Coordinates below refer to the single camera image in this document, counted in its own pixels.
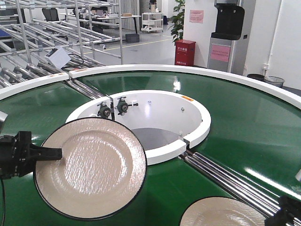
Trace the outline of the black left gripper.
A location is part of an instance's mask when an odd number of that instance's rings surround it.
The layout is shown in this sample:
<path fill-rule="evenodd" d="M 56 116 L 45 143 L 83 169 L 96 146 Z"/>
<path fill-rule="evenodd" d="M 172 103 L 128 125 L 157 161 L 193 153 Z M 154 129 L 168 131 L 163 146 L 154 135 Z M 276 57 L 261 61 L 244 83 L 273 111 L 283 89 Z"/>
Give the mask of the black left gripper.
<path fill-rule="evenodd" d="M 4 135 L 0 138 L 0 177 L 2 179 L 23 177 L 31 173 L 31 161 L 56 161 L 62 158 L 61 148 L 37 146 L 31 144 L 31 141 L 32 133 L 29 131 L 19 131 L 15 136 Z"/>

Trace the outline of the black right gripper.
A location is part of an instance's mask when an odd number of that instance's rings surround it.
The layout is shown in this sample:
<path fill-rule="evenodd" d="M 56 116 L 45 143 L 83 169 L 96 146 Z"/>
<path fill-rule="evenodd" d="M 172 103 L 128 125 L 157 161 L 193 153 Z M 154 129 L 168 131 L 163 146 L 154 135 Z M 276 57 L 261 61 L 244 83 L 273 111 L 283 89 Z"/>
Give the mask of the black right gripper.
<path fill-rule="evenodd" d="M 278 198 L 280 210 L 272 217 L 265 219 L 266 226 L 285 226 L 293 224 L 294 219 L 301 219 L 301 201 L 283 195 Z"/>

